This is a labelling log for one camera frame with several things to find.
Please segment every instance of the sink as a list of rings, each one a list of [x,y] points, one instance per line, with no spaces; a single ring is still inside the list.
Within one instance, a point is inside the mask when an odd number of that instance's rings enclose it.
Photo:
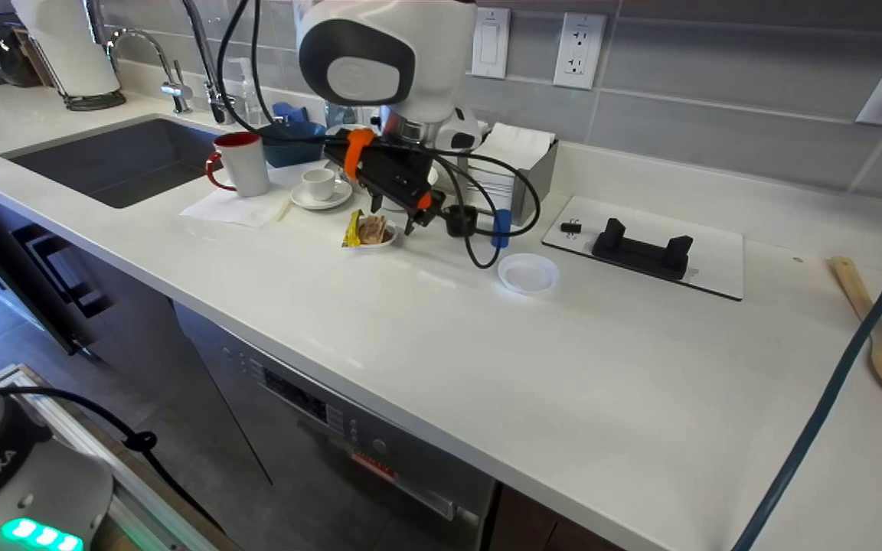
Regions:
[[[199,179],[213,142],[189,125],[145,120],[3,157],[112,209],[128,209]]]

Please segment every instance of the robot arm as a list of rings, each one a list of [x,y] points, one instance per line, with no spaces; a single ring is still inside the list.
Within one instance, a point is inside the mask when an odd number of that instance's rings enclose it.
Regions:
[[[299,55],[317,95],[395,106],[411,124],[455,114],[472,48],[472,0],[299,0]]]

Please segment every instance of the white countertop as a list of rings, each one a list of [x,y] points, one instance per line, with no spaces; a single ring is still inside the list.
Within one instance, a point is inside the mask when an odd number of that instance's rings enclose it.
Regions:
[[[0,152],[72,133],[168,114],[167,98],[131,98],[103,114],[69,114],[51,91],[0,90]],[[603,184],[610,203],[644,209],[649,175],[683,175],[683,203],[659,210],[766,225],[804,190],[565,145],[559,194]],[[724,203],[700,198],[731,184]],[[789,213],[807,242],[748,245],[748,300],[729,304],[538,245],[561,266],[561,294],[523,300],[478,274],[440,225],[383,255],[343,252],[346,210],[290,210],[282,225],[233,228],[182,219],[195,182],[126,210],[0,159],[0,203],[159,289],[252,347],[351,396],[388,423],[451,449],[626,549],[729,549],[821,396],[856,316],[810,234],[860,235],[847,210],[882,221],[882,206]],[[726,210],[757,198],[764,210]],[[851,238],[879,266],[882,235]],[[810,463],[766,527],[759,549],[882,549],[882,388],[860,364]]]

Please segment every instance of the blue cable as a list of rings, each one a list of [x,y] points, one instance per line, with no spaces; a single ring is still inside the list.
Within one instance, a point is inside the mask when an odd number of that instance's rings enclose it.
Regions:
[[[821,427],[828,423],[828,415],[830,415],[830,411],[834,411],[834,404],[835,404],[835,397],[843,391],[843,384],[850,381],[850,370],[856,369],[856,360],[857,360],[860,350],[866,347],[869,333],[877,330],[879,319],[882,319],[882,292],[879,292],[874,308],[866,312],[866,319],[860,321],[857,333],[850,341],[850,347],[847,347],[847,351],[843,351],[843,359],[839,359],[824,396],[817,397],[817,404],[816,404],[816,411],[811,411],[811,415],[810,415],[810,423],[807,423],[807,430],[801,435],[801,440],[790,448],[790,454],[789,454],[780,471],[775,475],[770,492],[759,499],[757,511],[751,515],[743,539],[736,542],[736,551],[751,551],[757,537],[770,525],[770,516],[771,516],[775,506],[780,503],[789,483],[797,478],[804,458],[810,455],[811,440],[817,439]]]

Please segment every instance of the black cable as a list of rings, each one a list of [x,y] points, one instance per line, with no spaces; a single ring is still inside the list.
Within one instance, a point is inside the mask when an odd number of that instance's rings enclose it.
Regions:
[[[260,39],[260,0],[254,0],[254,32],[252,32],[252,80],[254,80],[254,95],[259,95],[259,104],[263,111],[263,120],[274,125],[277,115],[269,115],[269,106],[263,101],[263,90],[260,90],[260,67],[259,67],[259,39]]]
[[[73,396],[73,391],[66,391],[66,388],[43,388],[43,386],[8,386],[0,388],[0,396],[50,396],[50,397],[63,397],[63,400],[73,400],[79,404],[84,411],[91,411],[95,415],[103,415],[105,423],[112,423],[118,431],[126,435],[126,448],[140,454],[153,470],[157,475],[183,499],[189,503],[210,525],[214,525],[222,532],[225,527],[172,478],[172,471],[159,463],[159,455],[153,454],[153,448],[159,445],[159,439],[153,431],[134,431],[128,423],[122,423],[118,414],[112,414],[107,406],[84,397],[84,396]]]
[[[467,172],[467,170],[461,170],[461,166],[455,166],[455,163],[449,163],[449,170],[455,170],[455,175],[467,179],[467,182],[478,190],[478,197],[490,206],[490,210],[478,210],[478,213],[496,219],[496,203],[493,203],[490,190],[483,190],[483,184],[478,184],[478,182],[472,179],[472,172]]]
[[[496,206],[496,203],[490,198],[490,194],[483,190],[483,184],[480,184],[472,172],[467,172],[467,170],[461,170],[461,166],[455,166],[455,172],[463,175],[490,206]],[[515,231],[515,234],[476,231],[476,234],[478,234],[478,235],[496,235],[496,238],[523,235],[521,231]]]
[[[439,157],[467,157],[467,159],[500,166],[503,172],[515,175],[528,186],[529,198],[533,198],[533,219],[521,231],[483,234],[483,235],[505,235],[505,238],[528,235],[541,219],[541,198],[538,198],[538,190],[533,186],[533,182],[521,170],[515,170],[515,166],[510,166],[510,163],[503,163],[496,157],[478,157],[472,150],[435,150],[435,148],[419,148],[419,145],[372,145],[372,150],[433,152],[435,159]]]
[[[222,90],[222,101],[225,101],[231,120],[236,120],[244,133],[259,133],[254,125],[247,125],[247,124],[233,111],[231,91],[227,91],[227,74],[225,74],[227,48],[231,48],[233,32],[236,32],[240,19],[244,15],[244,10],[247,10],[247,0],[240,0],[236,10],[233,10],[233,19],[231,19],[231,25],[227,25],[227,32],[225,32],[225,38],[222,38],[219,90]]]
[[[821,427],[828,423],[828,415],[830,415],[830,411],[834,411],[834,404],[839,397],[839,388],[850,381],[850,370],[856,369],[856,360],[857,360],[860,350],[866,347],[866,341],[869,341],[874,329],[879,326],[879,319],[882,319],[882,292],[879,292],[874,308],[866,312],[866,319],[860,321],[860,329],[856,330],[856,336],[850,341],[850,347],[847,347],[847,351],[843,351],[843,359],[839,359],[824,396],[817,397],[817,404],[816,404],[816,411],[811,411],[811,415],[810,415],[810,423],[807,423],[807,430],[801,435],[801,440],[794,445],[794,449],[789,454],[784,466],[778,470],[770,492],[759,499],[757,511],[751,515],[746,532],[736,542],[736,551],[754,549],[757,537],[770,525],[770,516],[771,516],[775,506],[780,503],[789,483],[797,478],[804,458],[810,455],[811,440],[817,439]]]
[[[449,172],[449,179],[451,179],[451,186],[455,186],[455,197],[456,197],[456,203],[461,203],[461,209],[467,209],[467,197],[463,197],[463,186],[461,186],[461,182],[455,179],[455,170],[451,170],[451,163],[449,159],[440,159],[440,157],[435,157],[435,163]],[[472,258],[472,262],[478,266],[478,270],[490,270],[490,266],[496,266],[500,262],[500,258],[503,258],[503,247],[496,247],[493,252],[493,258],[486,260],[486,262],[480,262],[478,260],[478,255],[476,255],[476,245],[472,245],[472,234],[467,234],[467,252],[468,252],[468,258]]]
[[[541,219],[541,198],[538,198],[533,182],[529,182],[521,170],[515,170],[515,166],[510,166],[510,163],[503,163],[503,159],[496,159],[496,157],[478,157],[478,152],[472,152],[472,150],[433,150],[433,152],[439,152],[439,157],[468,157],[468,159],[478,159],[478,163],[500,166],[500,170],[505,170],[510,175],[515,175],[515,179],[528,186],[529,198],[533,198],[533,219],[529,219],[521,231],[515,231],[515,234],[500,234],[500,235],[528,235],[528,234],[538,225],[538,219]]]
[[[189,32],[195,38],[195,48],[199,48],[206,78],[213,78],[214,74],[214,55],[210,53],[206,28],[195,25],[195,22],[203,22],[203,15],[199,15],[195,3],[183,0],[183,10],[189,15]],[[210,91],[210,111],[214,114],[214,124],[225,124],[225,111],[214,104],[214,91]]]

